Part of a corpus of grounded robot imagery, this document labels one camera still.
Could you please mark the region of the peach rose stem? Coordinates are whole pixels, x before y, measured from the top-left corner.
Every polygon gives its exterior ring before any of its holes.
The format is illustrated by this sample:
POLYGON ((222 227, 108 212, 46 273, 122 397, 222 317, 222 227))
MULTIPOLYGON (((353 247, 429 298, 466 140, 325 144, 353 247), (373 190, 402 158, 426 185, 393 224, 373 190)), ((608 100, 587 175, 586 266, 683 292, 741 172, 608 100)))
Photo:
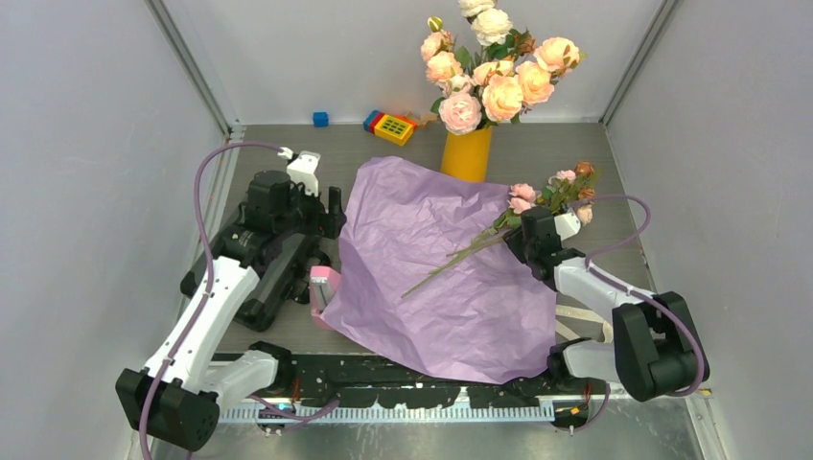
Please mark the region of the peach rose stem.
POLYGON ((510 121, 523 108, 523 90, 513 68, 512 60, 501 59, 484 62, 473 71, 473 79, 481 88, 481 105, 491 122, 510 121))
POLYGON ((517 81, 523 93, 523 104, 532 106, 546 103, 555 85, 581 62, 585 53, 565 37, 548 38, 531 53, 531 60, 515 68, 517 81))

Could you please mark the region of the beige ribbon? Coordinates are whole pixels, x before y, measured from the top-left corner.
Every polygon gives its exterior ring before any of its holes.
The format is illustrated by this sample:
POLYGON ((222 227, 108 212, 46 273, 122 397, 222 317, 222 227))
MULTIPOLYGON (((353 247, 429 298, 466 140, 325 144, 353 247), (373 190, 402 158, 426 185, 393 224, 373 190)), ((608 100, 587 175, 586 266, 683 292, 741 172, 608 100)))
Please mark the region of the beige ribbon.
POLYGON ((605 318, 592 310, 558 304, 555 309, 555 316, 555 332, 567 341, 581 338, 581 335, 569 327, 570 321, 600 325, 601 339, 599 342, 602 344, 612 344, 614 341, 613 326, 605 318))

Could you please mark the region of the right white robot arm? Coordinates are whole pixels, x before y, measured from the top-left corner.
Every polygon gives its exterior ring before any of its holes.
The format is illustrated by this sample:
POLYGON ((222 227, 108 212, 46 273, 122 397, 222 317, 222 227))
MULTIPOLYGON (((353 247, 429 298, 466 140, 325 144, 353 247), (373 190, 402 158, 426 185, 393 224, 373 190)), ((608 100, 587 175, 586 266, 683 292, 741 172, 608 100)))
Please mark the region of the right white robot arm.
POLYGON ((613 340, 577 338, 552 346, 550 386, 567 394, 585 379, 615 382, 639 402, 697 390, 710 368, 685 298, 641 290, 565 248, 555 220, 548 209, 532 208, 504 240, 535 279, 607 321, 613 340))

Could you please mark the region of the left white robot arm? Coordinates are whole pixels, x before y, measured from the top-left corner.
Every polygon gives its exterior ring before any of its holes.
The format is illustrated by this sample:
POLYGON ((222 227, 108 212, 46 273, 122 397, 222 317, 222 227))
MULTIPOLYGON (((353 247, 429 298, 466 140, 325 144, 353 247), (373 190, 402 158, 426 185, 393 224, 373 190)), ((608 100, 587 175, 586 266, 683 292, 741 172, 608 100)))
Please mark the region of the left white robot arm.
POLYGON ((261 390, 281 397, 292 389, 290 351, 265 341, 218 371, 209 366, 230 324, 263 332, 284 303, 309 302, 309 265, 329 262, 320 244, 339 235, 346 220, 342 205, 336 186, 322 194, 290 172, 254 176, 182 280, 187 310, 148 362, 124 370, 116 381, 133 429, 195 452, 226 410, 261 390))

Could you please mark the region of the purple wrapping paper sheet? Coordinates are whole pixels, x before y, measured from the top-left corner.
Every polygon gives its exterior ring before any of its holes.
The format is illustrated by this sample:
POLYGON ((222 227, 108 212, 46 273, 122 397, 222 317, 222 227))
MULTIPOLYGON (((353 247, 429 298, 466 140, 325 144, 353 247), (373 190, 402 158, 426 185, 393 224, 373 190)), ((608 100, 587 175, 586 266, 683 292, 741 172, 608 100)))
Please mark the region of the purple wrapping paper sheet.
POLYGON ((505 185, 470 183, 388 156, 358 170, 338 238, 340 282, 323 320, 423 374, 502 384, 546 368, 553 290, 502 242, 454 266, 508 206, 505 185))

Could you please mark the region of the pink flower bouquet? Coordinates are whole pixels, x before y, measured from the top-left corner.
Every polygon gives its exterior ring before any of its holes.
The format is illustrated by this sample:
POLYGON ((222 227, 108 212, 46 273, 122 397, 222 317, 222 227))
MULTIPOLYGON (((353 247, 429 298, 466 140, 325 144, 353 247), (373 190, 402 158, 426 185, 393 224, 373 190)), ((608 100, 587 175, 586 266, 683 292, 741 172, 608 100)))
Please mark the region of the pink flower bouquet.
POLYGON ((553 232, 562 241, 575 236, 592 222, 596 180, 593 164, 579 161, 574 168, 555 173, 540 190, 527 183, 512 185, 507 209, 490 226, 478 233, 468 246, 449 253, 449 260, 445 264, 431 271, 424 280, 402 296, 409 296, 441 272, 497 243, 508 244, 516 257, 523 261, 523 239, 530 232, 534 218, 548 221, 548 229, 543 233, 545 239, 550 239, 553 232))

